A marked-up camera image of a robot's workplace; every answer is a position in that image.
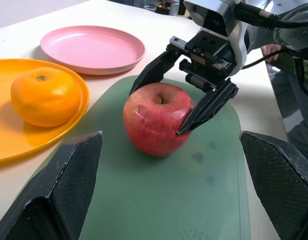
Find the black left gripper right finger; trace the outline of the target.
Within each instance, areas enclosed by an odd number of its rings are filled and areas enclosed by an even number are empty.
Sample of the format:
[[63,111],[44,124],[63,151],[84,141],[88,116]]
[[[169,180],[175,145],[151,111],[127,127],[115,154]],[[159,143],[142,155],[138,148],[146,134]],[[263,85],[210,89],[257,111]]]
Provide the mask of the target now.
[[281,240],[308,240],[308,160],[292,144],[242,131],[257,196]]

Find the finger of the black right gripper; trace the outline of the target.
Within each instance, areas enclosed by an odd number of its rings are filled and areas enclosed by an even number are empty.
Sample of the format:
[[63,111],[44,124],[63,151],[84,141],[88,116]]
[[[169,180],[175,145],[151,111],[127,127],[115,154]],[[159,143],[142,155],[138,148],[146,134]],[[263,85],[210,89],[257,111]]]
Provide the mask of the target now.
[[180,55],[176,50],[167,50],[152,60],[135,79],[129,95],[145,85],[162,81],[164,74],[174,66]]
[[238,87],[230,78],[226,79],[220,88],[209,90],[177,130],[177,134],[187,134],[211,120],[230,99],[237,95],[237,92]]

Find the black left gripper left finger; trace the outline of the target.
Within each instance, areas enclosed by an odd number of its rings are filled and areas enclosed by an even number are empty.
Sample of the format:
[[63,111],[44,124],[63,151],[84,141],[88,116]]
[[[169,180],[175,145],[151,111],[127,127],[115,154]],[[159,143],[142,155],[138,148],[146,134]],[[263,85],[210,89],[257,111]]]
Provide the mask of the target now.
[[102,132],[62,144],[0,221],[0,240],[78,240],[93,196]]

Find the orange mandarin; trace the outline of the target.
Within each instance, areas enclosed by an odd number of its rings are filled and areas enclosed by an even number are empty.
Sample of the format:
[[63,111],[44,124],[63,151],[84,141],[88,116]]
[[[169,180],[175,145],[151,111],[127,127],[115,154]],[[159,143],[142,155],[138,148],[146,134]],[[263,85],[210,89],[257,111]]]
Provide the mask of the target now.
[[78,111],[80,88],[68,73],[39,67],[21,74],[11,85],[11,103],[27,123],[52,128],[68,122]]

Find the person in green clothing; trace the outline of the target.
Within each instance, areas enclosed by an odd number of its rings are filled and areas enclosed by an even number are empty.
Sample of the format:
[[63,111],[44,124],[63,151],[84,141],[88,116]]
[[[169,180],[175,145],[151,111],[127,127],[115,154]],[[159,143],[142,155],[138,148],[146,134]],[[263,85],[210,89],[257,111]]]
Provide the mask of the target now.
[[266,67],[289,142],[308,160],[308,66],[302,84],[296,79],[292,56],[286,53],[267,59]]

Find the green cutting board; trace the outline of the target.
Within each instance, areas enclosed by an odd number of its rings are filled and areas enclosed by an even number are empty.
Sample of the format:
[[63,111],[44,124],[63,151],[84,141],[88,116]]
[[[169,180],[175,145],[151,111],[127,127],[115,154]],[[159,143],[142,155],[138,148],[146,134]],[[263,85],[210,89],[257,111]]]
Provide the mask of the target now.
[[250,240],[240,122],[226,104],[166,157],[137,150],[123,125],[135,80],[118,80],[66,135],[102,131],[79,240]]

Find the pink plate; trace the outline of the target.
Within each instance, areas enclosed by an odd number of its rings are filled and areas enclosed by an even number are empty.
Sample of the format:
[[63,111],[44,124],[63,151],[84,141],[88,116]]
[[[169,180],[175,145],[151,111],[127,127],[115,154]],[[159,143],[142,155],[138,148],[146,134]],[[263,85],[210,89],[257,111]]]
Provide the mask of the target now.
[[42,37],[40,47],[56,63],[95,76],[126,72],[145,54],[145,46],[137,37],[94,25],[55,29]]

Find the orange plate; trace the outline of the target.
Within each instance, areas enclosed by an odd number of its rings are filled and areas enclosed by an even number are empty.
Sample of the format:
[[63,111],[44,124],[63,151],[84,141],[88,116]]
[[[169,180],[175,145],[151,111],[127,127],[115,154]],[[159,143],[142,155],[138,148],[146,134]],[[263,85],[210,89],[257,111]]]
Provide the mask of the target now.
[[[80,89],[81,103],[77,113],[58,127],[43,128],[28,124],[11,104],[10,88],[13,81],[21,74],[39,67],[67,72]],[[67,67],[38,59],[0,59],[0,163],[35,153],[65,136],[84,116],[89,105],[89,96],[85,81]]]

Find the red apple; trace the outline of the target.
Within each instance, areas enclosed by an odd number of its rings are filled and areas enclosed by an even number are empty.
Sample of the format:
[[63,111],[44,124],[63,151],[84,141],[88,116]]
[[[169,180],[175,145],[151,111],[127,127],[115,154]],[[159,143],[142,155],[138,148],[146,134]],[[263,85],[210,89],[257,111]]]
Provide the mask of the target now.
[[140,151],[158,157],[172,154],[191,133],[177,131],[194,108],[189,94],[168,83],[151,83],[133,92],[123,109],[125,131]]

